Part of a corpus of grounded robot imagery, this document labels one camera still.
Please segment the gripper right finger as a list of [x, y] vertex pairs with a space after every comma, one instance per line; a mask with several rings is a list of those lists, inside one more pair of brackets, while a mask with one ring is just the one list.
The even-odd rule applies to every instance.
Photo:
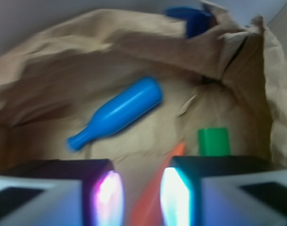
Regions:
[[160, 205], [166, 226], [287, 226], [287, 168], [249, 156], [174, 157]]

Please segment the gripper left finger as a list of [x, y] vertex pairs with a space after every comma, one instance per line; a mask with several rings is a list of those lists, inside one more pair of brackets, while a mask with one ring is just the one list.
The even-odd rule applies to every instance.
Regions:
[[0, 226], [120, 226], [124, 187], [108, 159], [31, 161], [0, 173]]

